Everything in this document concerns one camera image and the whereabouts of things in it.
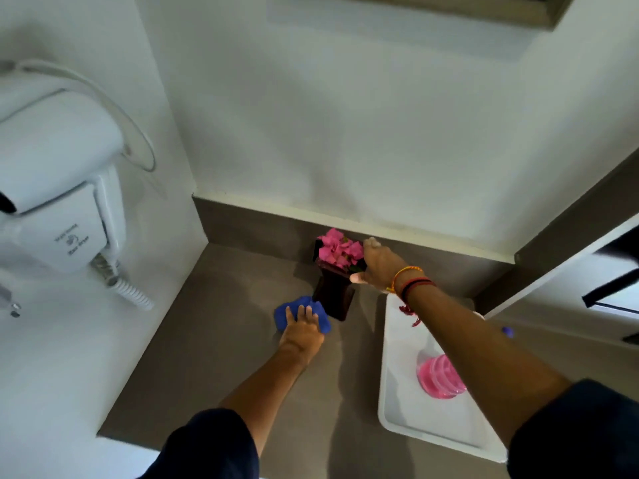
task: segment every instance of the person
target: person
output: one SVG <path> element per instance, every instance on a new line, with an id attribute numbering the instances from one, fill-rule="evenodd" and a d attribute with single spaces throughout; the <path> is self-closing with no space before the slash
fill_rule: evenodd
<path id="1" fill-rule="evenodd" d="M 424 277 L 374 238 L 351 280 L 398 295 Z M 639 403 L 589 379 L 572 383 L 432 285 L 413 285 L 417 313 L 509 451 L 514 479 L 639 478 Z M 259 477 L 259 457 L 286 394 L 319 351 L 318 317 L 286 310 L 277 352 L 219 405 L 173 432 L 142 479 Z"/>

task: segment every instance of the wall-mounted hair dryer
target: wall-mounted hair dryer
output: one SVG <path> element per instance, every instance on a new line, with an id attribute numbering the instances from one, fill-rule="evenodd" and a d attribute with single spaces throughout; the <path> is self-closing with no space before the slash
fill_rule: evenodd
<path id="1" fill-rule="evenodd" d="M 0 75 L 0 267 L 72 273 L 100 255 L 109 286 L 150 308 L 117 272 L 126 221 L 114 159 L 123 152 L 120 127 L 88 86 L 25 70 Z"/>

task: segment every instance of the dark blue sleeve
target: dark blue sleeve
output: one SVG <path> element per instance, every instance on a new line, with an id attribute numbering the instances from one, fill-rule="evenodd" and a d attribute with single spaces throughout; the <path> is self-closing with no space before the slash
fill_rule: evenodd
<path id="1" fill-rule="evenodd" d="M 515 433 L 508 473 L 639 478 L 639 403 L 593 380 L 576 383 Z"/>
<path id="2" fill-rule="evenodd" d="M 173 432 L 140 479 L 259 479 L 260 460 L 249 429 L 232 410 L 198 413 Z"/>

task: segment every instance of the pink liquid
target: pink liquid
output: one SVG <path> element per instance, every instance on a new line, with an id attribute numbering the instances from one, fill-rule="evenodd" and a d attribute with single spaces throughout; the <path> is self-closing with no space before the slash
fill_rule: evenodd
<path id="1" fill-rule="evenodd" d="M 466 391 L 466 385 L 445 354 L 418 367 L 417 379 L 424 391 L 436 399 L 448 400 Z"/>

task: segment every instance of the cleaning cloth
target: cleaning cloth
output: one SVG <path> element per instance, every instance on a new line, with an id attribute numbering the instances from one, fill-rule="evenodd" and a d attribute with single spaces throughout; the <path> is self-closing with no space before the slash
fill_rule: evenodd
<path id="1" fill-rule="evenodd" d="M 313 309 L 313 314 L 317 314 L 319 317 L 319 329 L 323 334 L 330 331 L 330 322 L 328 321 L 328 314 L 324 311 L 324 307 L 319 301 L 313 301 L 310 296 L 302 296 L 291 303 L 284 303 L 279 306 L 273 313 L 273 318 L 276 320 L 276 327 L 278 331 L 286 329 L 286 306 L 291 308 L 291 312 L 297 321 L 297 308 L 299 306 L 310 306 Z"/>

